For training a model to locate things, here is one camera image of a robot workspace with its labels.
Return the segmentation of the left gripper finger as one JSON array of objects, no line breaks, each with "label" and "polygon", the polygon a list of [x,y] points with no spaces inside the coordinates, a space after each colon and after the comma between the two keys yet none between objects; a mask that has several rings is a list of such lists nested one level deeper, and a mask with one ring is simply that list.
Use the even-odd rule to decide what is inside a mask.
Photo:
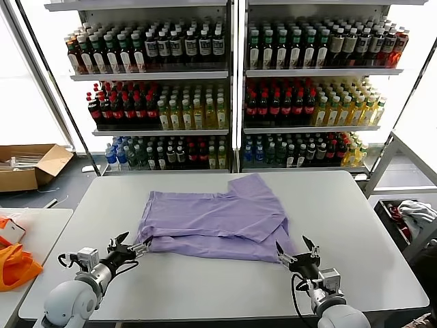
[{"label": "left gripper finger", "polygon": [[151,240],[146,240],[142,243],[137,243],[136,245],[132,245],[129,247],[131,252],[133,252],[136,256],[143,256],[144,254],[149,252],[149,248],[151,245]]},{"label": "left gripper finger", "polygon": [[109,249],[117,249],[119,246],[122,245],[122,243],[124,242],[124,240],[126,239],[126,237],[129,235],[129,232],[124,232],[119,234],[117,237],[112,238],[108,248]]}]

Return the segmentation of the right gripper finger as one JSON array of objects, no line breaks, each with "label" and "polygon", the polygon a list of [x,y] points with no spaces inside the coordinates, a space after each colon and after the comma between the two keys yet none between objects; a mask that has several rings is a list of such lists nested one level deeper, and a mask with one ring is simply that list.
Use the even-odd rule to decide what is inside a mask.
[{"label": "right gripper finger", "polygon": [[302,239],[308,249],[308,252],[306,252],[305,255],[310,256],[311,258],[319,258],[320,246],[316,245],[310,238],[307,238],[306,236],[302,236]]},{"label": "right gripper finger", "polygon": [[293,267],[293,263],[295,263],[295,258],[293,256],[290,256],[289,254],[285,253],[283,248],[280,246],[278,241],[275,241],[276,249],[277,249],[277,256],[279,259],[279,262],[286,267],[288,270],[291,270]]}]

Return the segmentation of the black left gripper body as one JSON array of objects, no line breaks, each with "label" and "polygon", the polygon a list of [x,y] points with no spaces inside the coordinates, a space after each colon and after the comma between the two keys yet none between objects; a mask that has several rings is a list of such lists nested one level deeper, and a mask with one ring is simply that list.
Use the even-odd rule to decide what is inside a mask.
[{"label": "black left gripper body", "polygon": [[111,273],[117,273],[117,270],[128,261],[136,258],[134,251],[129,250],[125,244],[109,245],[107,247],[107,256],[100,259],[99,263],[105,265]]}]

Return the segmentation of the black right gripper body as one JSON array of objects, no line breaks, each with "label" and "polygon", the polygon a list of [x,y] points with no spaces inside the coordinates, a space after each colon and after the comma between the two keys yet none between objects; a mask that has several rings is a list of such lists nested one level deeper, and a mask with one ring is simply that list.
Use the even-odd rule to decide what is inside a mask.
[{"label": "black right gripper body", "polygon": [[290,271],[299,273],[303,279],[317,279],[320,263],[319,256],[313,256],[311,253],[298,254],[290,264]]}]

